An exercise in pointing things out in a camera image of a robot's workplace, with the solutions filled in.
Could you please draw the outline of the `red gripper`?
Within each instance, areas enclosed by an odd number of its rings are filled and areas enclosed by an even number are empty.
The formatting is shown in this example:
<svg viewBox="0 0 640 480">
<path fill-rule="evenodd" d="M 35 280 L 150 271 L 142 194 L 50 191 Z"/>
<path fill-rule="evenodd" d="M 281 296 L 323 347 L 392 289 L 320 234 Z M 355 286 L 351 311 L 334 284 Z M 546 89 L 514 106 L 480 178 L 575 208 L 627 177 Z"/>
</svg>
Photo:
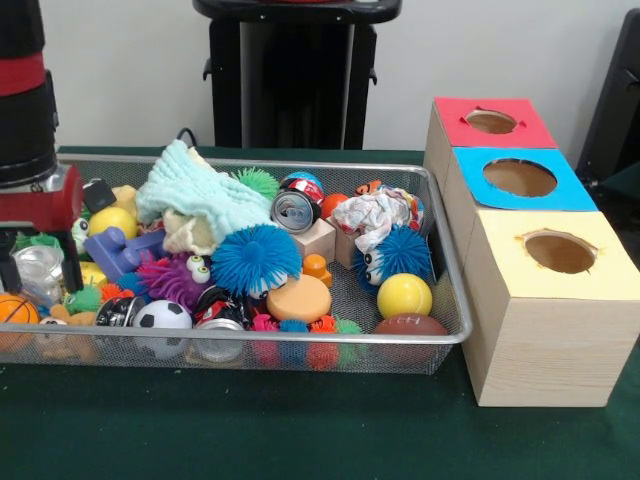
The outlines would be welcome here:
<svg viewBox="0 0 640 480">
<path fill-rule="evenodd" d="M 63 278 L 71 293 L 84 288 L 77 247 L 70 232 L 80 217 L 82 205 L 82 179 L 76 167 L 71 165 L 59 164 L 44 180 L 1 189 L 2 230 L 59 232 L 58 242 L 64 253 Z M 1 283 L 4 290 L 12 294 L 22 290 L 17 263 L 11 254 L 15 241 L 15 232 L 1 233 Z"/>
</svg>

